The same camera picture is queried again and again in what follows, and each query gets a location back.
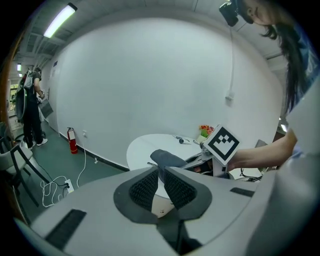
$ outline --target woman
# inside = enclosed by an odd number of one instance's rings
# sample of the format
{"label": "woman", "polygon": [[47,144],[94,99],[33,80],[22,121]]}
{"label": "woman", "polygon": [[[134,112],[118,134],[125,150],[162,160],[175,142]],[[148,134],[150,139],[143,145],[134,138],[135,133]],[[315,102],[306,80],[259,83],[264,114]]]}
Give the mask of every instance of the woman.
{"label": "woman", "polygon": [[[268,0],[234,0],[238,14],[247,23],[266,28],[264,37],[278,39],[282,54],[288,61],[286,74],[286,111],[289,113],[319,76],[319,59],[303,29],[279,5]],[[292,155],[299,157],[297,138],[289,129],[272,144],[240,149],[228,163],[235,168],[262,168],[282,165]]]}

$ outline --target round white table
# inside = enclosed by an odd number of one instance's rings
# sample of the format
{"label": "round white table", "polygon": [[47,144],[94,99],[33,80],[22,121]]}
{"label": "round white table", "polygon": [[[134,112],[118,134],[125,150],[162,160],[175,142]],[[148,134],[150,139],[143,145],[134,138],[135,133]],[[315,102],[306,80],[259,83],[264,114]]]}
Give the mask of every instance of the round white table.
{"label": "round white table", "polygon": [[[181,137],[188,139],[191,144],[180,144],[179,140],[170,134],[148,134],[136,138],[126,151],[126,161],[130,171],[152,167],[147,164],[148,162],[155,164],[150,155],[159,149],[168,151],[184,160],[201,152],[200,146],[194,143],[192,138]],[[160,218],[173,208],[164,183],[159,179],[158,189],[153,199],[152,213]]]}

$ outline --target white wall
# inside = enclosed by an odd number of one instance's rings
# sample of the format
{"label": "white wall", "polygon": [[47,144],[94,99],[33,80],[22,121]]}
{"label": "white wall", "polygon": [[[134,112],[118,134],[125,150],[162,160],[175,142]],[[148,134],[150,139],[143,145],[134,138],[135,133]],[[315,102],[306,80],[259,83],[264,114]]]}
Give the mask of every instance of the white wall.
{"label": "white wall", "polygon": [[[281,85],[236,34],[233,47],[235,98],[226,104],[232,44],[220,24],[177,10],[104,17],[71,38],[43,69],[47,76],[58,60],[58,130],[64,135],[67,127],[79,135],[86,130],[80,145],[123,166],[135,138],[152,133],[196,137],[200,124],[227,124],[242,148],[254,147],[258,139],[270,143],[281,111]],[[51,79],[44,80],[47,87]]]}

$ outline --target black mesh pad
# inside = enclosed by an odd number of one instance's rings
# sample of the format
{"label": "black mesh pad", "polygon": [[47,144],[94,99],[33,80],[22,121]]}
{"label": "black mesh pad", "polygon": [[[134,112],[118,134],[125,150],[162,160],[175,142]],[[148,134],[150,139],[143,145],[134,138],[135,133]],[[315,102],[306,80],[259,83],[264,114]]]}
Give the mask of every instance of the black mesh pad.
{"label": "black mesh pad", "polygon": [[165,168],[164,181],[164,189],[177,208],[180,220],[200,218],[212,202],[212,194],[205,185],[188,178],[173,168]]}
{"label": "black mesh pad", "polygon": [[132,201],[151,212],[152,202],[158,186],[158,172],[153,171],[130,188],[129,194]]}
{"label": "black mesh pad", "polygon": [[196,189],[170,172],[165,173],[165,191],[178,210],[196,198]]}
{"label": "black mesh pad", "polygon": [[157,189],[158,168],[153,167],[120,184],[114,191],[113,201],[119,212],[132,222],[157,224],[158,217],[151,213]]}

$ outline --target long black hair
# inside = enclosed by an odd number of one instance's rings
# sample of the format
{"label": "long black hair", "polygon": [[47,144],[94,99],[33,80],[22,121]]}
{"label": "long black hair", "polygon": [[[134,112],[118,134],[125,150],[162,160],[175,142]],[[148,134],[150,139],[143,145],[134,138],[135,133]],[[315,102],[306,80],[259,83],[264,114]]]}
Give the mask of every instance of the long black hair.
{"label": "long black hair", "polygon": [[299,35],[292,26],[286,24],[266,25],[266,34],[272,40],[278,38],[279,46],[283,56],[287,59],[286,73],[286,112],[291,111],[295,106],[297,94],[307,91],[306,75],[303,67],[303,59],[300,52],[302,47],[299,44]]}

